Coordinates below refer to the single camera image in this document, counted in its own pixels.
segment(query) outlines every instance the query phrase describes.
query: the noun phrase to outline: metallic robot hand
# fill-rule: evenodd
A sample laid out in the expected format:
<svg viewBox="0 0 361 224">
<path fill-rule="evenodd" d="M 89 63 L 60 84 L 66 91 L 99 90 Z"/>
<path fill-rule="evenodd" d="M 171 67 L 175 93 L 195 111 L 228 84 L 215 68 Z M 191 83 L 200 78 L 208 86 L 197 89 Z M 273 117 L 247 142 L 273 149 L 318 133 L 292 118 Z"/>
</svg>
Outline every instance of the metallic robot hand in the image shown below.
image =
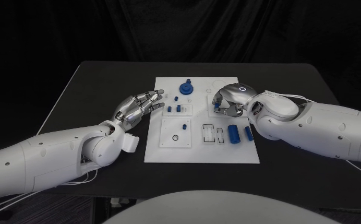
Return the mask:
<svg viewBox="0 0 361 224">
<path fill-rule="evenodd" d="M 241 83 L 224 86 L 213 98 L 213 105 L 215 105 L 214 112 L 223 113 L 230 117 L 240 117 L 243 109 L 247 110 L 248 102 L 256 95 L 257 92 L 254 89 Z M 223 99 L 228 103 L 228 108 L 220 108 Z"/>
<path fill-rule="evenodd" d="M 164 90 L 149 91 L 129 96 L 118 105 L 110 121 L 126 132 L 136 126 L 141 117 L 155 109 L 164 107 L 164 103 L 154 104 L 162 97 Z"/>
</svg>

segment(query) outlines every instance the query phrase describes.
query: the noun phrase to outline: dark background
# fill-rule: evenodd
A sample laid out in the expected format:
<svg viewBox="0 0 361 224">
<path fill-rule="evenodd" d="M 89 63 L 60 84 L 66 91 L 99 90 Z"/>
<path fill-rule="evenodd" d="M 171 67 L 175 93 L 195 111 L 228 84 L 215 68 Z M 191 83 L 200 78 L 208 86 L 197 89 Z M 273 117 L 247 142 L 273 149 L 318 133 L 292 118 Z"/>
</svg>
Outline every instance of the dark background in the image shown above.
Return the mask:
<svg viewBox="0 0 361 224">
<path fill-rule="evenodd" d="M 85 60 L 310 63 L 361 109 L 359 1 L 1 0 L 3 137 L 36 134 Z"/>
</svg>

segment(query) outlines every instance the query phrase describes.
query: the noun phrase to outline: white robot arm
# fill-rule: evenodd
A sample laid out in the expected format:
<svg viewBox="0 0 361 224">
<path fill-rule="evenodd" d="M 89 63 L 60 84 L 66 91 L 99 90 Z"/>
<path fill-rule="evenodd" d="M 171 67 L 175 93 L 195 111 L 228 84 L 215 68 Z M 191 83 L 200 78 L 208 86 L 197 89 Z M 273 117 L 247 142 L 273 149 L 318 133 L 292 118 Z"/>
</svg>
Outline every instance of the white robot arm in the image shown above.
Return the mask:
<svg viewBox="0 0 361 224">
<path fill-rule="evenodd" d="M 215 112 L 231 117 L 247 112 L 250 123 L 269 140 L 286 143 L 330 158 L 361 161 L 361 112 L 315 103 L 295 104 L 274 92 L 256 93 L 244 84 L 224 86 L 214 96 Z M 228 108 L 220 108 L 221 100 Z"/>
<path fill-rule="evenodd" d="M 139 138 L 125 132 L 145 114 L 164 107 L 164 103 L 154 104 L 162 93 L 129 96 L 110 121 L 97 126 L 37 135 L 1 149 L 0 197 L 51 188 L 112 164 L 120 150 L 133 152 Z"/>
</svg>

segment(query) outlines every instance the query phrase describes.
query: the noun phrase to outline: black backdrop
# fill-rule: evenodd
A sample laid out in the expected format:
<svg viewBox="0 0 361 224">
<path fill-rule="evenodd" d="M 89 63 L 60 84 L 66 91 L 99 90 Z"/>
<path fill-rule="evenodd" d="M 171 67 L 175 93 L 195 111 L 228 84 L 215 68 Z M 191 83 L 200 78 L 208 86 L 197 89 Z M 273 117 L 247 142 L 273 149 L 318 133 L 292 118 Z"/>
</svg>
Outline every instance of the black backdrop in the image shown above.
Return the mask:
<svg viewBox="0 0 361 224">
<path fill-rule="evenodd" d="M 83 60 L 306 62 L 359 109 L 359 0 L 1 0 L 1 14 L 3 119 L 27 119 L 16 139 Z"/>
</svg>

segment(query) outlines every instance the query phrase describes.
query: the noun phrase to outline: white board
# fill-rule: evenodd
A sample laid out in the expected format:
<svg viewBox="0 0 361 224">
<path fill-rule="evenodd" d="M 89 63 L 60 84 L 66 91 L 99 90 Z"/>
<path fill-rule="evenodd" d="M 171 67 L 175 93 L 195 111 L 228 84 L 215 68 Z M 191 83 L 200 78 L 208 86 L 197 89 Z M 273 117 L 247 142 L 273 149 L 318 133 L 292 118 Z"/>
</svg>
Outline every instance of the white board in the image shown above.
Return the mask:
<svg viewBox="0 0 361 224">
<path fill-rule="evenodd" d="M 192 93 L 182 95 L 178 91 L 179 85 L 185 80 L 191 80 Z M 233 118 L 221 114 L 210 115 L 208 110 L 214 109 L 211 99 L 218 89 L 227 84 L 237 83 L 237 77 L 156 77 L 154 90 L 164 89 L 164 95 L 159 102 L 165 103 L 162 110 L 151 113 L 149 131 L 146 138 L 146 149 L 144 162 L 161 163 L 259 163 L 254 141 L 248 141 L 244 127 L 248 126 L 246 116 Z M 191 112 L 175 113 L 177 105 L 190 108 Z M 184 130 L 182 123 L 190 121 Z M 224 143 L 202 143 L 202 125 L 214 126 L 223 129 Z M 227 134 L 227 126 L 237 125 L 240 143 L 231 144 Z M 171 144 L 171 136 L 181 135 L 179 143 Z"/>
</svg>

